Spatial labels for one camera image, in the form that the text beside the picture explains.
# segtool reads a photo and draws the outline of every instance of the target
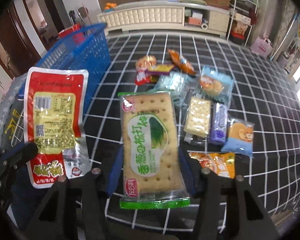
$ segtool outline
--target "red logo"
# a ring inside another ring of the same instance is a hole
[[[132,109],[132,107],[133,107],[133,103],[131,103],[130,100],[127,100],[127,99],[123,100],[122,109],[124,111],[130,111]]]
[[[138,197],[138,187],[136,179],[126,180],[126,193],[129,197]]]
[[[77,168],[77,167],[74,167],[72,169],[72,175],[74,175],[74,176],[79,176],[81,174],[81,172],[82,171],[79,168]]]

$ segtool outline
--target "orange snack package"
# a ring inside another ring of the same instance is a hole
[[[234,153],[196,153],[190,152],[189,156],[192,159],[199,161],[201,167],[209,168],[214,173],[221,177],[234,179]]]
[[[191,63],[178,52],[173,49],[168,49],[172,62],[176,64],[184,73],[194,75],[196,72]]]

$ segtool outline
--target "purple snack package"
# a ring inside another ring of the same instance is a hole
[[[227,135],[228,112],[226,106],[216,103],[212,110],[211,131],[209,142],[214,145],[224,145]]]

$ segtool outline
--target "snack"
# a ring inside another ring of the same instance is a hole
[[[230,118],[228,138],[221,152],[241,153],[252,157],[254,124],[237,118]]]
[[[234,85],[230,76],[218,73],[218,71],[205,65],[202,69],[199,84],[204,96],[229,106]]]
[[[178,163],[178,137],[169,92],[121,96],[124,209],[189,205]]]
[[[234,169],[234,153],[196,153],[190,152],[189,156],[192,159],[199,161],[201,167],[209,168],[214,173],[221,177],[234,179],[235,169]]]
[[[176,106],[186,106],[184,100],[194,80],[186,74],[170,72],[169,76],[160,76],[152,91],[169,90]]]
[[[211,131],[209,142],[214,145],[224,145],[227,135],[228,112],[226,106],[216,103],[213,105]]]
[[[209,100],[192,97],[184,131],[205,138],[209,133],[210,108]]]
[[[168,49],[172,62],[176,64],[184,73],[194,75],[196,72],[191,63],[178,52],[173,49]]]
[[[149,75],[165,75],[169,76],[170,71],[174,68],[174,65],[151,65],[146,73]]]
[[[147,83],[156,83],[158,76],[151,76],[147,73],[149,67],[156,65],[157,60],[154,56],[144,56],[136,62],[137,77],[135,84],[141,86]]]
[[[30,68],[24,100],[25,142],[38,155],[27,163],[35,188],[51,187],[58,176],[85,175],[90,161],[82,126],[87,70]]]

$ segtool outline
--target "barcode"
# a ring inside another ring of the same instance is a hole
[[[50,109],[51,98],[50,97],[36,97],[35,98],[35,108],[36,109]]]
[[[35,134],[36,134],[37,137],[44,136],[43,124],[36,124],[35,125]]]

